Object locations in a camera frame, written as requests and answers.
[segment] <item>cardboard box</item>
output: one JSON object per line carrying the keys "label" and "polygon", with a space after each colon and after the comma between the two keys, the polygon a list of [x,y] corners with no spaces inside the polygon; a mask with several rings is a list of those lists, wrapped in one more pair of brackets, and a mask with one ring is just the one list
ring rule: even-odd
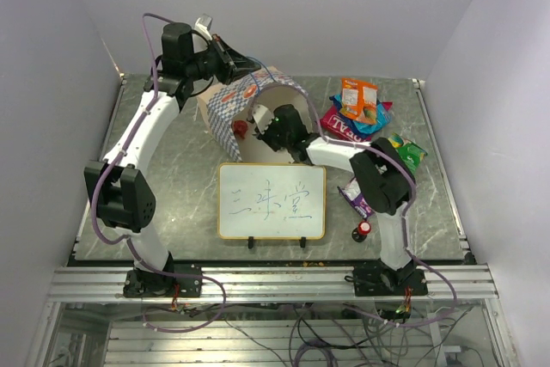
{"label": "cardboard box", "polygon": [[261,90],[257,103],[264,105],[272,112],[281,105],[289,103],[294,105],[308,131],[312,131],[308,103],[297,89],[307,92],[290,76],[272,66],[268,69],[276,82],[272,80],[267,70],[262,69],[230,85],[220,83],[213,85],[197,97],[200,113],[208,131],[235,162],[293,162],[286,150],[274,152],[257,139],[254,136],[252,124],[247,123],[248,130],[244,139],[237,138],[233,133],[232,126],[236,120],[247,121],[252,98],[258,94],[256,82]]}

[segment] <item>whiteboard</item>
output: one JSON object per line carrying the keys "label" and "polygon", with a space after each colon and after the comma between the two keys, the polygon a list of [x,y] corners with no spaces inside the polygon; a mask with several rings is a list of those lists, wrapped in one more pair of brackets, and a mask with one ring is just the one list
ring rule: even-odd
{"label": "whiteboard", "polygon": [[218,170],[217,233],[224,239],[320,239],[325,169],[299,164],[224,163]]}

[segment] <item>gingham pattern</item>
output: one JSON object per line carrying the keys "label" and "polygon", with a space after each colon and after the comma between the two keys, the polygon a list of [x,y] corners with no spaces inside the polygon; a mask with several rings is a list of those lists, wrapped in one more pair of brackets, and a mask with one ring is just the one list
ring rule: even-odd
{"label": "gingham pattern", "polygon": [[[278,70],[271,70],[271,73],[277,83],[287,85],[294,89],[300,89],[301,91],[307,93],[305,89],[294,82],[290,76],[284,75]],[[273,83],[273,80],[265,69],[255,71],[254,77],[256,78],[256,82],[259,84],[261,89]],[[251,95],[248,98],[243,96],[243,93],[249,87],[255,85],[256,83],[251,76],[245,76],[239,81],[233,82],[230,85],[221,88],[206,104],[212,134],[218,143],[222,145],[225,150],[227,150],[235,162],[241,162],[242,158],[241,152],[239,151],[239,144],[237,143],[231,128],[232,119],[240,111],[245,109],[250,100],[258,93],[258,90],[256,90],[254,95]],[[228,100],[223,101],[224,97],[234,92],[236,93],[233,96],[231,96]]]}

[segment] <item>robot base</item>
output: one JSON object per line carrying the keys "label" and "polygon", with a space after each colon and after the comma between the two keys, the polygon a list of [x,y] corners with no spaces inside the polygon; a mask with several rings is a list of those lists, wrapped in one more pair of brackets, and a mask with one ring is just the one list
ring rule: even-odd
{"label": "robot base", "polygon": [[406,287],[411,287],[414,296],[428,294],[424,271],[415,269],[412,262],[393,271],[379,260],[367,261],[345,280],[353,283],[356,297],[405,296]]}
{"label": "robot base", "polygon": [[[202,275],[194,265],[175,265],[172,254],[168,254],[164,272]],[[123,295],[126,298],[173,297],[179,287],[178,297],[200,297],[202,280],[198,278],[173,278],[134,268],[126,274]]]}

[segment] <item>marble tabletop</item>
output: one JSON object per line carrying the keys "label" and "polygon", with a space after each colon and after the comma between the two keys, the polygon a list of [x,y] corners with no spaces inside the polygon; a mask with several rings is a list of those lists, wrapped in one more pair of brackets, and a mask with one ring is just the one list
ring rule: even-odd
{"label": "marble tabletop", "polygon": [[[122,96],[107,147],[122,135],[139,105],[146,76],[125,77]],[[294,76],[323,114],[329,96],[340,90],[339,77]],[[391,122],[380,132],[409,138],[428,152],[415,174],[418,198],[409,217],[413,252],[424,260],[462,260],[458,224],[449,201],[419,92],[408,79],[358,77],[379,87],[379,99],[394,103]],[[356,243],[351,231],[360,216],[344,201],[337,186],[351,178],[346,171],[327,168],[327,221],[325,236],[300,248],[297,241],[247,242],[223,240],[217,235],[217,167],[231,162],[229,155],[206,130],[196,101],[189,101],[170,125],[153,155],[147,180],[156,196],[154,222],[160,237],[177,260],[361,260],[377,259],[380,235],[376,216],[367,240]],[[113,237],[110,229],[106,235]],[[76,245],[77,260],[129,260],[124,243],[102,244],[95,236],[89,214],[83,220]]]}

